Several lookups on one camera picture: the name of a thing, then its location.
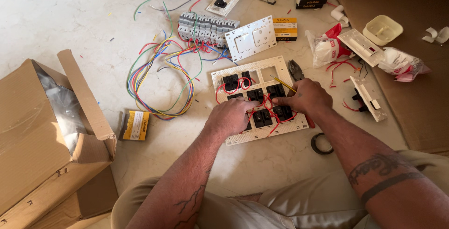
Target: cardboard flap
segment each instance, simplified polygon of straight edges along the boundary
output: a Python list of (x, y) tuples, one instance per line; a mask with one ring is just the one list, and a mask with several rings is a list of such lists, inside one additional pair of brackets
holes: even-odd
[(119, 198), (110, 167), (103, 169), (76, 193), (83, 220), (112, 210)]
[[(115, 139), (115, 134), (98, 106), (70, 49), (60, 51), (58, 53), (58, 58), (72, 85), (73, 91), (92, 126), (95, 136), (97, 136), (99, 140)], [(111, 148), (108, 148), (108, 151), (112, 156), (114, 152), (109, 149)]]
[(109, 153), (103, 141), (83, 133), (80, 133), (72, 160), (74, 163), (110, 162)]

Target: tattoo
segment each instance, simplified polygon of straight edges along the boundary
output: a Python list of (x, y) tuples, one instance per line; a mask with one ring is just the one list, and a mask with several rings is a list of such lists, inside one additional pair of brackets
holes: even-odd
[(181, 211), (180, 211), (178, 214), (181, 214), (181, 213), (184, 211), (185, 207), (187, 206), (188, 203), (190, 203), (190, 202), (192, 201), (192, 199), (194, 200), (194, 205), (193, 205), (193, 207), (192, 207), (192, 210), (195, 208), (195, 206), (196, 206), (196, 198), (198, 197), (198, 193), (199, 193), (199, 191), (200, 191), (202, 188), (206, 188), (206, 186), (205, 186), (205, 185), (200, 185), (200, 186), (199, 186), (199, 189), (196, 190), (196, 191), (194, 191), (194, 193), (192, 194), (192, 196), (190, 196), (190, 199), (189, 199), (189, 200), (184, 200), (184, 201), (181, 201), (181, 202), (179, 202), (179, 203), (175, 203), (175, 206), (178, 206), (178, 205), (183, 204), (183, 207), (182, 207)]
[(410, 167), (410, 165), (400, 162), (396, 155), (375, 154), (365, 162), (358, 164), (349, 173), (348, 180), (351, 185), (358, 185), (359, 183), (357, 181), (357, 178), (360, 175), (366, 175), (371, 170), (375, 170), (381, 167), (382, 168), (379, 170), (379, 175), (388, 175), (393, 169), (396, 169), (398, 166), (403, 166), (406, 168)]
[(374, 185), (373, 188), (367, 190), (365, 193), (363, 193), (362, 197), (360, 198), (363, 206), (365, 206), (365, 204), (367, 203), (367, 201), (372, 198), (373, 196), (375, 196), (377, 193), (381, 192), (382, 190), (393, 186), (403, 180), (407, 180), (407, 179), (418, 179), (418, 178), (425, 178), (425, 176), (421, 173), (417, 173), (417, 172), (411, 172), (411, 173), (403, 173), (403, 174), (399, 174), (396, 175), (392, 178), (389, 178), (385, 181), (382, 181), (376, 185)]
[(182, 223), (187, 223), (191, 218), (193, 218), (195, 215), (199, 214), (199, 211), (192, 214), (187, 220), (179, 221), (173, 229), (176, 229), (176, 227), (180, 226)]

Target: black insulation tape roll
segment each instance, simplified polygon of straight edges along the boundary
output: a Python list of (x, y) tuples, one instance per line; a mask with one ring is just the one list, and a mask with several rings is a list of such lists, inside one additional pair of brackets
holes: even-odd
[(330, 150), (328, 150), (328, 151), (322, 151), (317, 147), (317, 138), (321, 135), (324, 135), (324, 133), (321, 132), (311, 138), (311, 141), (310, 141), (311, 148), (313, 149), (313, 151), (315, 151), (318, 154), (331, 154), (332, 152), (334, 152), (334, 148), (332, 146), (330, 146)]

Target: white plastic bag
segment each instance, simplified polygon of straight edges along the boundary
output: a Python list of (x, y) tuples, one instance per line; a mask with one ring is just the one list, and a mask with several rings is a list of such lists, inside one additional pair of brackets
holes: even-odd
[(341, 23), (332, 27), (329, 31), (316, 37), (309, 30), (305, 31), (305, 36), (310, 44), (313, 54), (313, 68), (321, 67), (331, 61), (337, 60), (342, 55), (350, 55), (351, 52), (345, 49), (337, 36), (341, 32)]
[(378, 67), (387, 73), (396, 75), (399, 82), (412, 82), (416, 75), (431, 72), (424, 65), (423, 60), (402, 52), (396, 48), (384, 48), (385, 59), (379, 62)]
[(73, 155), (79, 134), (87, 133), (79, 115), (80, 103), (73, 91), (57, 85), (40, 67), (36, 67), (36, 73), (53, 108), (65, 145)]

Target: white modular plate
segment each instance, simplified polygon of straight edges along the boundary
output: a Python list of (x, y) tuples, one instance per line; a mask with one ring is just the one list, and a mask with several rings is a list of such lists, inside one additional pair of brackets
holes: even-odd
[(337, 37), (371, 67), (378, 65), (385, 58), (384, 51), (356, 29), (351, 29)]
[(227, 16), (239, 0), (223, 0), (224, 2), (228, 3), (225, 8), (215, 6), (214, 5), (215, 1), (217, 1), (217, 0), (212, 0), (212, 2), (209, 4), (209, 6), (206, 7), (206, 11), (209, 11), (214, 14), (220, 14), (223, 16)]
[[(269, 59), (256, 61), (256, 62), (248, 63), (245, 65), (229, 68), (229, 69), (222, 70), (222, 71), (212, 72), (212, 74), (211, 74), (212, 81), (214, 83), (214, 89), (215, 89), (214, 93), (216, 92), (216, 89), (223, 83), (222, 77), (233, 75), (233, 74), (238, 74), (239, 78), (241, 78), (242, 72), (255, 71), (255, 72), (257, 72), (257, 76), (258, 76), (260, 83), (251, 85), (250, 88), (247, 90), (243, 90), (240, 88), (234, 94), (243, 93), (243, 97), (245, 98), (245, 100), (248, 100), (248, 96), (246, 95), (246, 92), (262, 88), (264, 94), (267, 95), (267, 89), (266, 89), (267, 86), (271, 86), (271, 85), (275, 85), (275, 84), (279, 83), (276, 80), (272, 79), (272, 77), (269, 78), (270, 80), (264, 81), (261, 70), (263, 70), (265, 68), (269, 68), (269, 67), (275, 67), (276, 73), (278, 74), (278, 78), (280, 80), (284, 81), (285, 83), (287, 83), (289, 86), (293, 86), (293, 83), (291, 82), (291, 78), (288, 73), (288, 69), (285, 64), (284, 58), (282, 56), (278, 56), (278, 57), (273, 57), (273, 58), (269, 58)], [(284, 86), (284, 91), (286, 94), (288, 93), (288, 88), (285, 86)], [(229, 95), (230, 94), (227, 94), (222, 89), (220, 89), (217, 93), (217, 99), (221, 103), (221, 102), (227, 101)], [(265, 109), (265, 108), (263, 106), (261, 106), (261, 107), (255, 108), (254, 110), (258, 111), (261, 109)], [(271, 120), (273, 122), (272, 125), (256, 129), (255, 124), (254, 124), (254, 119), (253, 119), (253, 117), (251, 117), (250, 118), (251, 130), (244, 131), (241, 134), (236, 134), (236, 135), (228, 137), (225, 141), (226, 145), (231, 146), (231, 145), (236, 145), (239, 143), (248, 142), (251, 140), (258, 140), (258, 139), (266, 138), (268, 136), (268, 134), (270, 133), (270, 131), (277, 124), (276, 119), (274, 117), (272, 117)], [(285, 122), (285, 123), (280, 123), (278, 128), (276, 128), (276, 130), (274, 130), (274, 132), (270, 136), (293, 132), (293, 131), (301, 130), (301, 129), (306, 129), (308, 127), (309, 126), (307, 124), (307, 120), (306, 120), (304, 114), (298, 113), (293, 120), (291, 120), (289, 122)]]
[(277, 45), (271, 15), (230, 31), (225, 37), (233, 62)]
[(360, 96), (362, 97), (363, 102), (365, 103), (365, 105), (367, 105), (369, 112), (371, 112), (376, 122), (386, 119), (388, 117), (387, 113), (382, 108), (376, 110), (371, 105), (371, 101), (369, 99), (374, 100), (374, 105), (376, 106), (379, 105), (379, 103), (377, 102), (377, 98), (379, 98), (379, 95), (377, 94), (377, 92), (374, 91), (374, 88), (371, 85), (371, 83), (368, 83), (365, 80), (365, 78), (355, 78), (353, 76), (350, 76), (350, 78), (351, 81), (354, 83)]

